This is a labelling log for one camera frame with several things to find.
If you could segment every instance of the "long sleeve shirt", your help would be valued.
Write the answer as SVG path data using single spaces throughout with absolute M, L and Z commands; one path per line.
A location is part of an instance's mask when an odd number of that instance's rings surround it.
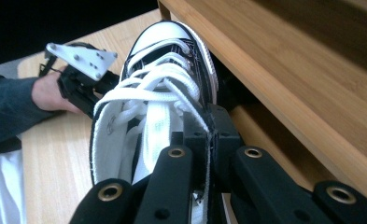
M 53 113 L 39 109 L 32 100 L 36 78 L 0 76 L 0 142 L 22 133 Z

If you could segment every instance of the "human hand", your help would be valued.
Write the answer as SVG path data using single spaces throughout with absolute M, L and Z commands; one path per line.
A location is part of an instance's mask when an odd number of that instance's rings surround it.
M 76 114 L 83 113 L 62 97 L 57 83 L 60 75 L 59 72 L 51 72 L 39 78 L 32 88 L 32 100 L 42 110 L 66 110 Z

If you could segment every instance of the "white cloth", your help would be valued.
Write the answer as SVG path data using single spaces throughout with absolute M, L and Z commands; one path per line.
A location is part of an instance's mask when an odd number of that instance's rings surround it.
M 0 223 L 26 223 L 21 150 L 0 154 Z

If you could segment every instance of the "shoelace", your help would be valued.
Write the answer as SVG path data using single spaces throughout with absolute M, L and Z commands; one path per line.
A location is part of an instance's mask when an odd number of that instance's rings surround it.
M 144 65 L 142 69 L 132 71 L 133 66 L 152 51 L 173 44 L 180 46 L 183 53 L 190 56 L 189 46 L 179 39 L 164 40 L 138 52 L 127 65 L 129 77 L 108 92 L 94 108 L 96 114 L 103 103 L 124 101 L 121 112 L 113 118 L 112 124 L 108 127 L 112 130 L 118 129 L 119 125 L 133 118 L 140 119 L 139 125 L 127 132 L 123 144 L 131 144 L 135 141 L 133 137 L 142 133 L 141 156 L 143 156 L 145 169 L 150 173 L 154 169 L 161 150 L 169 146 L 171 131 L 181 131 L 182 122 L 178 117 L 182 116 L 183 112 L 191 112 L 204 130 L 209 132 L 205 121 L 189 99 L 190 97 L 198 102 L 200 98 L 200 90 L 189 75 L 191 73 L 189 60 L 175 52 L 169 52 L 152 63 Z M 189 96 L 174 84 L 175 81 L 185 86 Z M 135 175 L 133 182 L 146 175 L 148 174 Z

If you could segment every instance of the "shoe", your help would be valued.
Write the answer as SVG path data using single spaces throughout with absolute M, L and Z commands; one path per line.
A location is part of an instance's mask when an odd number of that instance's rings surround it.
M 172 132 L 183 130 L 183 112 L 209 133 L 203 111 L 217 103 L 217 91 L 210 53 L 190 27 L 175 21 L 149 26 L 128 54 L 120 83 L 94 108 L 93 184 L 109 178 L 134 184 L 151 174 Z

